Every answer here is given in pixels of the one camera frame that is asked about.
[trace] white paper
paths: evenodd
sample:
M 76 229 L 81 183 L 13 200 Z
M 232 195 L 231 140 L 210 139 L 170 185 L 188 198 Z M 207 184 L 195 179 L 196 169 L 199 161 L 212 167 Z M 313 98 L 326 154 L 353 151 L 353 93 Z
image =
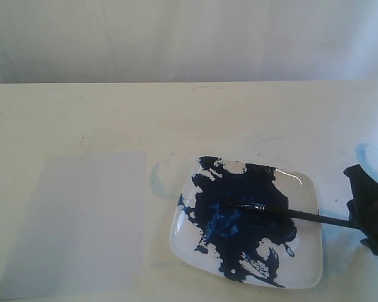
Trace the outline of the white paper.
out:
M 77 155 L 43 170 L 0 299 L 118 291 L 140 283 L 145 152 Z

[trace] square plate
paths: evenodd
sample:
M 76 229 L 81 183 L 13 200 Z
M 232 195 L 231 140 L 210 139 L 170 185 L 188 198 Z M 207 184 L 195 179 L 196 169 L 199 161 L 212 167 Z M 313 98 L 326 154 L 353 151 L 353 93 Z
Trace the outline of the square plate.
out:
M 171 250 L 181 260 L 228 279 L 278 288 L 316 285 L 322 275 L 320 223 L 268 219 L 233 208 L 227 198 L 317 214 L 304 174 L 201 157 L 188 176 L 173 221 Z

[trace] white wall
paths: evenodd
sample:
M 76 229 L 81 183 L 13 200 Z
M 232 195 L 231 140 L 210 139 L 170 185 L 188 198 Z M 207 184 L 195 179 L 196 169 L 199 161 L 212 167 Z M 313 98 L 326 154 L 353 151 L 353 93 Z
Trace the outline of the white wall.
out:
M 378 80 L 378 0 L 0 0 L 0 82 Z

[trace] dark blue paint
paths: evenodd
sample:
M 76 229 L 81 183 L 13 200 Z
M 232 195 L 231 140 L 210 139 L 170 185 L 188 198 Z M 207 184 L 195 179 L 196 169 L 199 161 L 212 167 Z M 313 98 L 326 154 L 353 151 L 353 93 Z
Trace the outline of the dark blue paint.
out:
M 219 270 L 228 279 L 243 282 L 246 276 L 253 276 L 274 286 L 283 287 L 275 282 L 280 263 L 276 251 L 270 248 L 269 256 L 265 260 L 256 249 L 261 239 L 269 238 L 277 245 L 284 244 L 287 253 L 293 257 L 294 252 L 285 244 L 292 241 L 297 233 L 292 219 L 233 208 L 224 203 L 229 196 L 246 204 L 268 203 L 275 208 L 288 208 L 287 197 L 273 184 L 275 168 L 246 164 L 246 172 L 232 174 L 222 164 L 216 163 L 218 160 L 220 159 L 217 157 L 201 157 L 199 160 L 202 168 L 213 173 L 215 179 L 211 180 L 202 174 L 192 177 L 194 185 L 202 189 L 201 193 L 196 194 L 195 207 L 185 206 L 182 196 L 178 201 L 178 206 L 183 206 L 188 220 L 202 230 L 202 238 L 195 250 L 207 254 L 208 244 L 215 245 L 222 260 Z M 263 277 L 244 268 L 239 263 L 244 259 L 252 262 L 253 267 Z

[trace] tabletop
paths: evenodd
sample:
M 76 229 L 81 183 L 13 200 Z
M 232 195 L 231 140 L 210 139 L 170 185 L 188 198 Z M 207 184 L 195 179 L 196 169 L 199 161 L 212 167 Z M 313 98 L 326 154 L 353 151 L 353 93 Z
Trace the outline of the tabletop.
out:
M 356 231 L 323 225 L 323 276 L 310 289 L 240 284 L 169 248 L 177 198 L 201 155 L 307 174 L 322 214 L 346 218 L 343 171 L 355 146 L 378 146 L 371 81 L 0 84 L 0 278 L 45 162 L 59 155 L 147 152 L 141 285 L 34 301 L 378 301 L 378 257 Z

